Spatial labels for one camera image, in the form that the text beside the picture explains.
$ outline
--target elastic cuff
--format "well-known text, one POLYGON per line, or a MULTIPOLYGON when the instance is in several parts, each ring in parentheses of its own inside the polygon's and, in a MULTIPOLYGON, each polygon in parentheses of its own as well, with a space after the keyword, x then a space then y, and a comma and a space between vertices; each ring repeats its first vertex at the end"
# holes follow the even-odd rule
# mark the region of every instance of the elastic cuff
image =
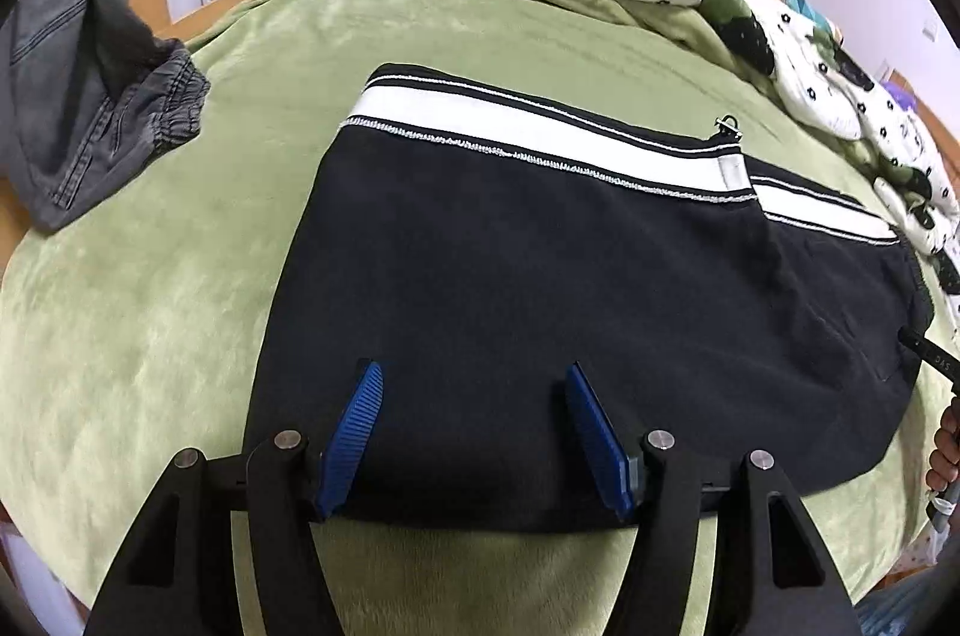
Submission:
POLYGON ((168 64, 179 64, 163 107, 152 120, 154 149, 162 153, 186 143, 200 132, 200 111, 210 91, 210 81, 195 67, 182 45, 170 55, 168 64))

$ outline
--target zipper pull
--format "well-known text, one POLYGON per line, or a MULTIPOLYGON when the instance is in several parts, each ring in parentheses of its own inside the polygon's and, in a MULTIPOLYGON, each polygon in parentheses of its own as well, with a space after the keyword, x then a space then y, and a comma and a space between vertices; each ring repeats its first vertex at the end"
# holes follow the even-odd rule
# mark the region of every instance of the zipper pull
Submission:
POLYGON ((743 133, 741 133, 739 127, 739 122, 736 120, 736 116, 728 113, 723 118, 718 118, 713 122, 717 126, 717 131, 723 137, 732 137, 736 140, 737 143, 740 142, 743 133))

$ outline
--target green blanket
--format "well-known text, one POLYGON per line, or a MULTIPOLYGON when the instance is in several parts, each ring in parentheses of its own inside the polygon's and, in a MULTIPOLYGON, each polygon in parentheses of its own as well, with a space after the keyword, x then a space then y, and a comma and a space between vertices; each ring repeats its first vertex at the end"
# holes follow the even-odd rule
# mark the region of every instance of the green blanket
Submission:
MULTIPOLYGON (((534 0, 255 2, 193 44, 212 81, 200 136, 52 238, 29 233, 4 276, 0 499, 88 604, 171 456, 239 451, 290 239, 323 152, 378 64, 429 65, 693 136, 734 113, 748 153, 883 214, 865 179, 755 88, 635 26, 534 0)), ((928 267, 925 276, 935 286, 928 267)), ((949 345, 933 294, 930 336, 949 345)), ((948 400, 942 377, 923 370, 880 466, 807 501, 853 596, 923 524, 925 459, 948 400)), ((315 536, 353 636, 599 634, 632 546, 631 530, 527 536, 338 519, 315 536)), ((705 520, 686 633, 702 628, 713 536, 705 520)))

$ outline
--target metal screw cap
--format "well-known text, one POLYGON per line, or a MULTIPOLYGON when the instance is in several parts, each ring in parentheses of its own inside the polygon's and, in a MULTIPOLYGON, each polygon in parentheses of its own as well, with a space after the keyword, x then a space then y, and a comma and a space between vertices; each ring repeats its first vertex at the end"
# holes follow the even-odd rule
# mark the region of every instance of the metal screw cap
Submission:
POLYGON ((178 468, 192 468, 200 459, 200 453, 193 447, 181 449, 174 457, 174 465, 178 468))
POLYGON ((274 438, 274 444, 277 449, 293 449, 304 438, 296 430, 282 430, 274 438))
POLYGON ((750 462, 760 468, 760 471, 769 471, 774 467, 774 455, 765 449, 754 449, 750 452, 750 462))
POLYGON ((673 433, 669 430, 651 430, 647 435, 647 441, 650 442, 652 447, 664 450, 670 449, 677 443, 677 439, 673 437, 673 433))

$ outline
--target denim pants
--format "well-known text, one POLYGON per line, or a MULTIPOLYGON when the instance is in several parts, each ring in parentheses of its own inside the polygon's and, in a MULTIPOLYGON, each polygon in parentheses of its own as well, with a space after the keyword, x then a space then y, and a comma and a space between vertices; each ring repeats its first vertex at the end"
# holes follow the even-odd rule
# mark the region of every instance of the denim pants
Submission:
POLYGON ((856 604, 863 636, 899 636, 928 591, 932 569, 916 572, 890 587, 868 593, 856 604))
POLYGON ((0 28, 0 172, 59 230, 195 136, 208 88, 127 0, 19 0, 0 28))

